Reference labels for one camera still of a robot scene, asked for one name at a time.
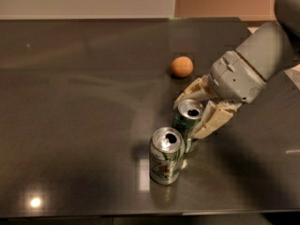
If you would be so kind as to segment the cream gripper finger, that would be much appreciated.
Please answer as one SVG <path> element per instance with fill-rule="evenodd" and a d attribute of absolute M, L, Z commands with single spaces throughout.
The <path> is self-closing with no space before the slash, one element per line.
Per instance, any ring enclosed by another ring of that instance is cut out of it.
<path fill-rule="evenodd" d="M 202 114 L 201 121 L 189 132 L 188 136 L 191 139 L 200 140 L 208 137 L 228 123 L 241 105 L 241 102 L 235 103 L 221 100 L 219 103 L 215 103 L 209 100 Z"/>
<path fill-rule="evenodd" d="M 197 101 L 211 100 L 216 98 L 216 93 L 209 86 L 209 76 L 203 75 L 192 82 L 176 99 L 173 104 L 177 108 L 179 103 L 185 99 L 195 99 Z"/>

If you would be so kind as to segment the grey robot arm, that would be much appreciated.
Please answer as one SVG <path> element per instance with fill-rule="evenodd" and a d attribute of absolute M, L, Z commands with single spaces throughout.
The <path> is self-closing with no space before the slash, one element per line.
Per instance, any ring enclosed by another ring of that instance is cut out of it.
<path fill-rule="evenodd" d="M 276 19 L 261 25 L 232 51 L 225 52 L 209 73 L 192 82 L 174 106 L 206 101 L 201 121 L 189 132 L 203 139 L 225 125 L 242 104 L 251 103 L 267 81 L 293 66 L 300 38 L 300 0 L 275 0 Z"/>

